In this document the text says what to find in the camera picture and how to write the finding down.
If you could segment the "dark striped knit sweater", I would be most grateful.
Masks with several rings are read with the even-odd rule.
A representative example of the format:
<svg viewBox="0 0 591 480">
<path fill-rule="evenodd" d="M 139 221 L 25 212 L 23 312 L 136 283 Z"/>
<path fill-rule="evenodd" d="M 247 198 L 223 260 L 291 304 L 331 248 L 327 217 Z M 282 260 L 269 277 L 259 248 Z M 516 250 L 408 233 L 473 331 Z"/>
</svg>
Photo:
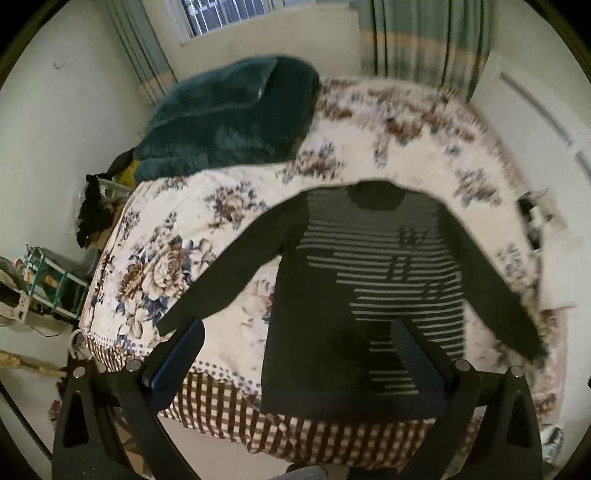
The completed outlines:
<svg viewBox="0 0 591 480">
<path fill-rule="evenodd" d="M 546 354 L 519 295 L 456 216 L 427 194 L 383 181 L 311 189 L 260 215 L 171 306 L 158 332 L 225 309 L 273 260 L 280 266 L 263 412 L 344 423 L 435 416 L 392 327 L 410 320 L 460 358 L 466 307 L 524 358 Z"/>
</svg>

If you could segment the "black clothes pile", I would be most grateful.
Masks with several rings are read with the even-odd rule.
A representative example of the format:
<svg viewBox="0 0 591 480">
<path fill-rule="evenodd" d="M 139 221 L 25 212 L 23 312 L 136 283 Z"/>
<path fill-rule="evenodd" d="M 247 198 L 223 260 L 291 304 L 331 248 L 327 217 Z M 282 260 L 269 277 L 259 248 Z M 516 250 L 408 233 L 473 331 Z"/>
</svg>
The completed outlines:
<svg viewBox="0 0 591 480">
<path fill-rule="evenodd" d="M 134 149 L 119 154 L 109 168 L 98 174 L 86 174 L 82 200 L 77 215 L 76 241 L 83 248 L 96 244 L 100 235 L 111 228 L 117 208 L 136 188 L 134 172 L 138 162 Z"/>
</svg>

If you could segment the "brown checkered bed sheet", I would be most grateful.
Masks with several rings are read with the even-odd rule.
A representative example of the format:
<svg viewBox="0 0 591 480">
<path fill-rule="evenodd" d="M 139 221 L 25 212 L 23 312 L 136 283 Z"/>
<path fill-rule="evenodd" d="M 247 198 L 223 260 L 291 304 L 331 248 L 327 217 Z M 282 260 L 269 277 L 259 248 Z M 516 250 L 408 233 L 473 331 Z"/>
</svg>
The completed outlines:
<svg viewBox="0 0 591 480">
<path fill-rule="evenodd" d="M 435 425 L 433 419 L 344 425 L 264 414 L 255 395 L 205 373 L 188 374 L 160 416 L 252 454 L 366 469 L 404 468 Z"/>
</svg>

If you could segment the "floral bed cover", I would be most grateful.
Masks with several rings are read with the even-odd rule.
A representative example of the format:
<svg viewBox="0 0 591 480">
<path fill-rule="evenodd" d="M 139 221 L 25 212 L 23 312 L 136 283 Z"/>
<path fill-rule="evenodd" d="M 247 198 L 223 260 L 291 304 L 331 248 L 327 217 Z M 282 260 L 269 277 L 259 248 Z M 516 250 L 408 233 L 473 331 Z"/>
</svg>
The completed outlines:
<svg viewBox="0 0 591 480">
<path fill-rule="evenodd" d="M 443 203 L 472 235 L 533 320 L 546 354 L 531 361 L 499 341 L 471 308 L 465 350 L 475 367 L 524 367 L 535 404 L 559 414 L 563 329 L 539 311 L 537 254 L 517 199 L 522 182 L 499 138 L 452 94 L 404 82 L 325 79 L 311 130 L 293 160 L 209 169 L 141 184 L 126 204 L 93 280 L 82 328 L 110 369 L 144 358 L 158 322 L 256 218 L 297 194 L 366 181 Z M 192 371 L 262 402 L 263 356 L 280 263 L 270 261 L 225 309 L 204 319 Z"/>
</svg>

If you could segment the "white wardrobe door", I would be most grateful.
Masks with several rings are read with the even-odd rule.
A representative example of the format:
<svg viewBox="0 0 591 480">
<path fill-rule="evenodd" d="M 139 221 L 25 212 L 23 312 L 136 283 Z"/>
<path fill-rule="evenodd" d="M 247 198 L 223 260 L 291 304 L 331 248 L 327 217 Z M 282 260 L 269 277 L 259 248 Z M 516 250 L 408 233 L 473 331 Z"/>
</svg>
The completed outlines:
<svg viewBox="0 0 591 480">
<path fill-rule="evenodd" d="M 472 103 L 551 217 L 540 283 L 546 307 L 588 311 L 589 129 L 551 90 L 497 52 L 489 55 Z"/>
</svg>

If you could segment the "dark green plush blanket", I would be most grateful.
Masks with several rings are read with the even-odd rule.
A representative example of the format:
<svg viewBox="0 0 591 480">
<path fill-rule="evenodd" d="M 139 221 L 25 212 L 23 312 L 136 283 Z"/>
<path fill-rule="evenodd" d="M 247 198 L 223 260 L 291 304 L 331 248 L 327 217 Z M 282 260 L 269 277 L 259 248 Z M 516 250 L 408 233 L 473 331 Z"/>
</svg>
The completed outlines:
<svg viewBox="0 0 591 480">
<path fill-rule="evenodd" d="M 177 83 L 135 147 L 136 182 L 293 159 L 308 134 L 320 75 L 290 56 L 250 57 Z"/>
</svg>

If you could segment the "green striped left curtain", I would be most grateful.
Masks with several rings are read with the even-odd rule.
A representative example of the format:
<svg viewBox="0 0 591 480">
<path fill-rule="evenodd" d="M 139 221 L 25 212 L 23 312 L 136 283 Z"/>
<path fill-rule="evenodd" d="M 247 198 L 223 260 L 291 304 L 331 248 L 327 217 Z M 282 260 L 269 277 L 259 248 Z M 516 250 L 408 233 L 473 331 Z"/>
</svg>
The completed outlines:
<svg viewBox="0 0 591 480">
<path fill-rule="evenodd" d="M 176 83 L 141 1 L 106 1 L 116 37 L 150 108 L 157 106 Z"/>
</svg>

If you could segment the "green striped curtain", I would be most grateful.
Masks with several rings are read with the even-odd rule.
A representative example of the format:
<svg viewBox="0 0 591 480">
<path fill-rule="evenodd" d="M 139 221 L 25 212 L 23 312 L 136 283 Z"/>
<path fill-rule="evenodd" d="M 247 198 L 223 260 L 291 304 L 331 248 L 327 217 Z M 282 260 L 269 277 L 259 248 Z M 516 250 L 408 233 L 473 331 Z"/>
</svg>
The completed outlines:
<svg viewBox="0 0 591 480">
<path fill-rule="evenodd" d="M 157 106 L 176 83 L 141 1 L 106 1 L 116 37 L 150 108 Z"/>
<path fill-rule="evenodd" d="M 365 75 L 472 97 L 493 46 L 493 1 L 356 2 Z"/>
</svg>

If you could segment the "green striped right curtain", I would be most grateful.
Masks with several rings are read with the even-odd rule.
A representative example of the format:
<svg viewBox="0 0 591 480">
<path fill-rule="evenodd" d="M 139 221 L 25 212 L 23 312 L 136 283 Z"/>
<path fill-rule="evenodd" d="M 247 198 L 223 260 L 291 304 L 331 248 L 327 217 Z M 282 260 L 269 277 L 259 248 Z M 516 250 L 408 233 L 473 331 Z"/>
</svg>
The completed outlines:
<svg viewBox="0 0 591 480">
<path fill-rule="evenodd" d="M 493 46 L 493 1 L 356 2 L 365 75 L 472 97 Z"/>
</svg>

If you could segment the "window with white bars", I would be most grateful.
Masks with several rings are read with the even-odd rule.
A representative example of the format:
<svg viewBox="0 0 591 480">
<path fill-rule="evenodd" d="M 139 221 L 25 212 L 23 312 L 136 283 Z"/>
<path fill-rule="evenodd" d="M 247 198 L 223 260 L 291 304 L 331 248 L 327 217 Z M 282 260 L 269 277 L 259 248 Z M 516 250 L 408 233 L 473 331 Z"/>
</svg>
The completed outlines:
<svg viewBox="0 0 591 480">
<path fill-rule="evenodd" d="M 170 0 L 165 5 L 180 43 L 273 13 L 318 4 L 310 0 Z"/>
</svg>

